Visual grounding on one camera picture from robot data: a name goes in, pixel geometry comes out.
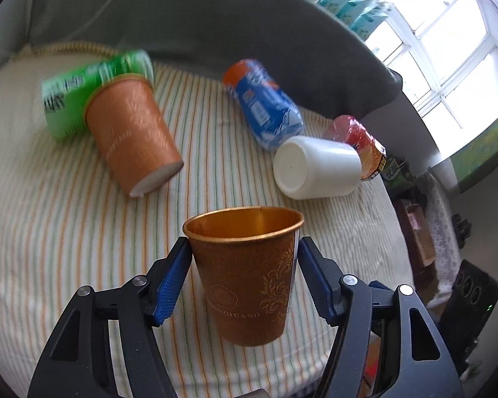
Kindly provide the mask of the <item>orange paper cup with gold rim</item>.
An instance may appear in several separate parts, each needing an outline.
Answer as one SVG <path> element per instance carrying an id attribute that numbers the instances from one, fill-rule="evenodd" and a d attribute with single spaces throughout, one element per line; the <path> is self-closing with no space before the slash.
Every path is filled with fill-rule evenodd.
<path id="1" fill-rule="evenodd" d="M 258 347 L 282 336 L 303 224 L 302 213 L 283 207 L 221 209 L 184 223 L 223 339 Z"/>

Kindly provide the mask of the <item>white plastic cup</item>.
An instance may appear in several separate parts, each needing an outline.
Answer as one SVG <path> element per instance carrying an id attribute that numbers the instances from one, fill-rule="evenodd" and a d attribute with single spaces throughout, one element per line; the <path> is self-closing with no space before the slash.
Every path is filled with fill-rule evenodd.
<path id="1" fill-rule="evenodd" d="M 362 163 L 348 144 L 295 136 L 285 141 L 273 159 L 273 177 L 291 199 L 346 196 L 359 185 Z"/>

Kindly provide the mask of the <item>orange paper cup lying down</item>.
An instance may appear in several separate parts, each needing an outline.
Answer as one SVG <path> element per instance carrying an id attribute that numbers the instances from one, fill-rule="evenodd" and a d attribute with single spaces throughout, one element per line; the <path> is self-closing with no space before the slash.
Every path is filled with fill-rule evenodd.
<path id="1" fill-rule="evenodd" d="M 182 156 L 143 76 L 118 76 L 92 96 L 86 125 L 112 175 L 130 198 L 159 190 L 183 167 Z"/>

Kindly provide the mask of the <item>green paper bag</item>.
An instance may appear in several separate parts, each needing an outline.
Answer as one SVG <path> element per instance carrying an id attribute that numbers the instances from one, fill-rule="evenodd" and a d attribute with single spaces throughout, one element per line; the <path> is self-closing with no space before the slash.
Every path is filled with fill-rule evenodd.
<path id="1" fill-rule="evenodd" d="M 388 156 L 381 177 L 388 195 L 391 197 L 410 189 L 416 181 L 409 169 L 407 160 L 397 156 Z"/>

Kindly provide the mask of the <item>red orange snack bottle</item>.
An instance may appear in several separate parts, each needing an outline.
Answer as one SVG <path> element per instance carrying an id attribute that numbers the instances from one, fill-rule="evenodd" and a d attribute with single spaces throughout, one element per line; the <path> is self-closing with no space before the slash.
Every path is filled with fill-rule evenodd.
<path id="1" fill-rule="evenodd" d="M 363 181 L 375 178 L 385 167 L 386 148 L 353 116 L 335 118 L 324 132 L 323 139 L 348 144 L 356 151 L 362 164 Z"/>

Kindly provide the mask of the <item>green plastic bottle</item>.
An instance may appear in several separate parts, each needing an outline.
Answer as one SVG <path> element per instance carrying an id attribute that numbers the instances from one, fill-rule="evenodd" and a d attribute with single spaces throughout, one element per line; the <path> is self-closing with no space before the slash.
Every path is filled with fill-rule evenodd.
<path id="1" fill-rule="evenodd" d="M 145 51 L 119 53 L 44 80 L 41 101 L 50 135 L 62 140 L 84 131 L 85 112 L 95 94 L 128 76 L 154 81 L 152 61 Z"/>

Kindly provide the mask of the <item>blue labelled bottle orange cap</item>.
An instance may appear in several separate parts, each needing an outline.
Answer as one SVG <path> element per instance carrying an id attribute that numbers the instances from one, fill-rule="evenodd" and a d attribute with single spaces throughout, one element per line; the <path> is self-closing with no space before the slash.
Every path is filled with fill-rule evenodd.
<path id="1" fill-rule="evenodd" d="M 223 84 L 238 101 L 256 141 L 267 151 L 304 132 L 294 101 L 255 59 L 242 59 L 226 70 Z"/>

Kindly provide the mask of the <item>grey back cushion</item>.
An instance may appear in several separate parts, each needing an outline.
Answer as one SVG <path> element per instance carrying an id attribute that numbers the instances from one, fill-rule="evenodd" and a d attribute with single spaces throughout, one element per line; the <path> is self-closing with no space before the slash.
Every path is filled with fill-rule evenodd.
<path id="1" fill-rule="evenodd" d="M 255 59 L 296 104 L 331 119 L 364 117 L 402 91 L 399 74 L 309 0 L 32 0 L 30 44 L 72 40 L 217 78 Z"/>

